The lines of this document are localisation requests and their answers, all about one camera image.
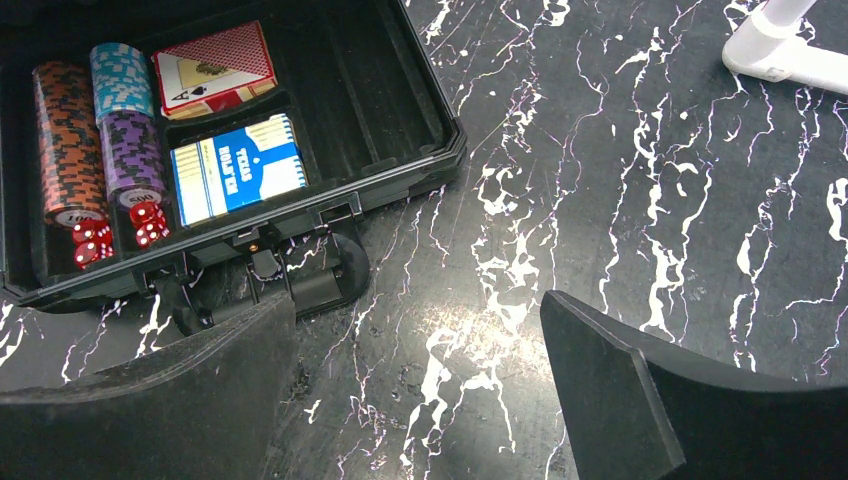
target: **red playing card box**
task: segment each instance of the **red playing card box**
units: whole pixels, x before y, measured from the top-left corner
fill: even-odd
[[[258,21],[153,54],[162,115],[199,117],[235,107],[277,85]]]

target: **case latch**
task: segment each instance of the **case latch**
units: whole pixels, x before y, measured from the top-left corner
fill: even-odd
[[[233,250],[250,255],[260,250],[273,249],[283,239],[280,238],[280,232],[276,228],[268,222],[262,222],[225,240],[233,247]]]
[[[334,222],[347,218],[353,218],[357,222],[362,220],[362,203],[357,192],[315,205],[307,211],[312,220],[312,228],[318,235],[326,235]]]

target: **light blue poker chip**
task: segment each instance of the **light blue poker chip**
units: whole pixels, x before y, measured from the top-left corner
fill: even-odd
[[[123,43],[104,43],[89,53],[94,110],[107,114],[132,110],[153,117],[153,95],[143,54]]]

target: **playing card deck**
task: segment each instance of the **playing card deck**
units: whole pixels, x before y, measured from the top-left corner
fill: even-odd
[[[162,115],[173,120],[232,108],[277,85],[258,21],[153,54]]]
[[[184,226],[306,186],[284,114],[171,151]]]

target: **case handle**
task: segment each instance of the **case handle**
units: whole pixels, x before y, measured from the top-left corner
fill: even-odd
[[[250,296],[230,302],[213,311],[192,301],[185,285],[173,276],[158,278],[153,284],[164,308],[171,310],[174,323],[183,335],[192,335],[237,315],[259,303],[260,281],[282,279],[295,303],[297,317],[349,303],[368,288],[370,264],[359,239],[354,215],[333,220],[327,225],[330,254],[338,256],[339,265],[292,282],[286,274],[286,263],[278,248],[254,252],[247,265]]]

